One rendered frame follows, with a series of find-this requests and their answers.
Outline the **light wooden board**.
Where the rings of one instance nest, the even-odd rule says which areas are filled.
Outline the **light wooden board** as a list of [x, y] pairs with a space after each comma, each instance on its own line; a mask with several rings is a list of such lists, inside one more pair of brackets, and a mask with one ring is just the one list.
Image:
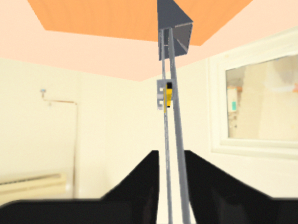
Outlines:
[[[45, 30], [158, 42], [157, 0], [27, 0]], [[253, 0], [174, 0], [201, 46]]]

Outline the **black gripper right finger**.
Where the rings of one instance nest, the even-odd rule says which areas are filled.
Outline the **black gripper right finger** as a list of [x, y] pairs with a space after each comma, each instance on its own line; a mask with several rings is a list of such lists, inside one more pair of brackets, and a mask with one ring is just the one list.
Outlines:
[[184, 150], [196, 224], [298, 224], [298, 197], [273, 198]]

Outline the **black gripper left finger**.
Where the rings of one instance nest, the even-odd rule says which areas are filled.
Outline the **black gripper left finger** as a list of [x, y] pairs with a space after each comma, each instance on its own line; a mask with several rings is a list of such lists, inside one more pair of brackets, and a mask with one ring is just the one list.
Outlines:
[[0, 224], [157, 224], [159, 150], [100, 198], [28, 199], [0, 206]]

